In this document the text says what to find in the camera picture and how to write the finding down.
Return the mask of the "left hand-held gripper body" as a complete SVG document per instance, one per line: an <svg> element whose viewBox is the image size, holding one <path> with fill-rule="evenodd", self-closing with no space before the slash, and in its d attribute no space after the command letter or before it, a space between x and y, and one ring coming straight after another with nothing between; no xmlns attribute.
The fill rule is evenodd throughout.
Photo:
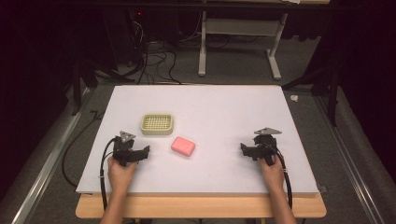
<svg viewBox="0 0 396 224"><path fill-rule="evenodd" d="M137 161L133 151L135 135L120 131L120 135L115 137L113 147L113 158L121 166L126 167L128 163Z"/></svg>

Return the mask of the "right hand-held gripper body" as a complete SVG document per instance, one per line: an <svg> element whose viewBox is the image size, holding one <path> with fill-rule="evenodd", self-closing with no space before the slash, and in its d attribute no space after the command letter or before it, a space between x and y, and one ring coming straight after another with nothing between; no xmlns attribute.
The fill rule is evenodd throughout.
<svg viewBox="0 0 396 224"><path fill-rule="evenodd" d="M265 127L254 133L256 134L254 137L255 145L263 151L262 157L265 159L266 163L272 166L275 163L275 156L277 153L274 134L278 134L278 130Z"/></svg>

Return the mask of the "person's left hand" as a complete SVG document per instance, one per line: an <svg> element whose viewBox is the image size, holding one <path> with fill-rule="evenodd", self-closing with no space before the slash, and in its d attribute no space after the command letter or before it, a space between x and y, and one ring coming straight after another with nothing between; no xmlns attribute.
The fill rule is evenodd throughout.
<svg viewBox="0 0 396 224"><path fill-rule="evenodd" d="M131 162L124 167L113 157L110 157L107 160L107 164L108 177L112 191L114 193L126 194L134 178L134 170L137 166L137 162Z"/></svg>

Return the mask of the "person's right hand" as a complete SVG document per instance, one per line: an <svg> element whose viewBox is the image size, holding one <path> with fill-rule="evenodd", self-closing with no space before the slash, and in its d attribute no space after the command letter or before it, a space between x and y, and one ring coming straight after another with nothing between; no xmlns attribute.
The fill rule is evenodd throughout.
<svg viewBox="0 0 396 224"><path fill-rule="evenodd" d="M268 165L265 159L259 159L266 187L271 193L283 189L283 167L278 157L274 158L274 164Z"/></svg>

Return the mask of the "pale green soap dish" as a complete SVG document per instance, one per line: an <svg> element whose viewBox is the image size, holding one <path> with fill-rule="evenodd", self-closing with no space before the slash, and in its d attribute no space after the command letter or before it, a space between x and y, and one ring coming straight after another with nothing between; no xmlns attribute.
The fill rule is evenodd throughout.
<svg viewBox="0 0 396 224"><path fill-rule="evenodd" d="M169 135L173 132L173 116L170 114L146 114L141 121L144 135Z"/></svg>

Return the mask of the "pink sponge block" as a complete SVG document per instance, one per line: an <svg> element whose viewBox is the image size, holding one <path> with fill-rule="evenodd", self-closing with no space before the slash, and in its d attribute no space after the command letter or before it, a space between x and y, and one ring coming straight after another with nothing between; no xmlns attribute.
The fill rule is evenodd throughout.
<svg viewBox="0 0 396 224"><path fill-rule="evenodd" d="M172 143L171 149L183 156L189 157L195 150L195 144L188 139L178 136Z"/></svg>

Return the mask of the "white board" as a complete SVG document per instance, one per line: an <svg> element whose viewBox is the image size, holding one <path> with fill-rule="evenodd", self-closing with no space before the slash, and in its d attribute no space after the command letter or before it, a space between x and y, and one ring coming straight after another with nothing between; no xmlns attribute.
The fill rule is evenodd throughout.
<svg viewBox="0 0 396 224"><path fill-rule="evenodd" d="M144 135L146 114L173 116L169 135ZM272 85L118 86L94 140L79 193L100 189L101 161L109 141L120 131L135 135L134 146L150 146L148 158L134 172L132 193L264 193L260 165L243 155L240 143L252 145L254 132L278 130L276 144L283 154L295 193L317 192L304 147L284 93ZM189 157L171 149L177 137L195 144Z"/></svg>

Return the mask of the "wooden table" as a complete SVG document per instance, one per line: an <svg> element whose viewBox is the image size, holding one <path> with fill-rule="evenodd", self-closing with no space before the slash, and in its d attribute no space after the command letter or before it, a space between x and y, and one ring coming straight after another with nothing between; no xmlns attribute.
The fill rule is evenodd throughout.
<svg viewBox="0 0 396 224"><path fill-rule="evenodd" d="M199 193L130 194L123 215L131 218L266 218L273 217L269 194ZM325 217L320 193L293 194L292 211L299 218ZM79 218L104 213L101 194L82 194L76 208Z"/></svg>

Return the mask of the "black metal stand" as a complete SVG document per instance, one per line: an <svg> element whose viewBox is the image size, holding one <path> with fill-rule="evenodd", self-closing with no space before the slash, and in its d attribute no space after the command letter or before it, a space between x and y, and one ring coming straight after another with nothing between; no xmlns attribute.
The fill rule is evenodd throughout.
<svg viewBox="0 0 396 224"><path fill-rule="evenodd" d="M333 127L336 126L335 109L337 105L337 92L339 81L339 68L336 65L325 65L313 72L282 85L284 91L288 91L298 85L311 84L313 96L328 96L327 116Z"/></svg>
<svg viewBox="0 0 396 224"><path fill-rule="evenodd" d="M94 63L88 59L78 59L76 64L73 66L73 103L74 108L72 115L75 116L82 108L82 97L81 83L84 83L88 90L95 89L98 86L98 80L96 79L96 72L99 71L102 74L110 77L121 83L133 83L133 79L129 79L120 75L118 72L106 68L98 63Z"/></svg>

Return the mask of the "aluminium rail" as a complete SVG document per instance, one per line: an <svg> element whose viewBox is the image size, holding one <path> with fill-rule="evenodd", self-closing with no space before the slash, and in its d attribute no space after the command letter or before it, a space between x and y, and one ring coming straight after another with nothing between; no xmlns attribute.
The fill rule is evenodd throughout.
<svg viewBox="0 0 396 224"><path fill-rule="evenodd" d="M344 140L342 139L338 128L335 127L328 118L328 110L324 100L321 97L315 97L314 101L332 134L332 138L336 143L336 148L338 149L338 152L342 159L343 166L345 167L346 174L370 223L385 224L385 220L382 217L378 206L374 201L374 197L368 189L367 184L364 182L355 162L350 156L348 148Z"/></svg>
<svg viewBox="0 0 396 224"><path fill-rule="evenodd" d="M80 109L89 101L91 94L89 88L82 91L81 105L77 112L74 112L74 102L67 105L22 167L12 191L8 194L17 203L18 208L10 224L29 222L64 155L66 142L78 124Z"/></svg>

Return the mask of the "white metal table frame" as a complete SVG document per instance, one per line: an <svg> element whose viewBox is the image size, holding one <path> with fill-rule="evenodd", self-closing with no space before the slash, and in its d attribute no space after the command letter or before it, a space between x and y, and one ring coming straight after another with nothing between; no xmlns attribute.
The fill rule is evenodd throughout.
<svg viewBox="0 0 396 224"><path fill-rule="evenodd" d="M201 46L199 52L198 76L204 77L206 73L206 36L211 35L251 35L271 36L273 46L267 49L266 57L270 64L274 80L280 80L281 74L276 62L276 50L283 34L288 18L288 13L283 13L277 21L253 21L237 19L212 19L201 13Z"/></svg>

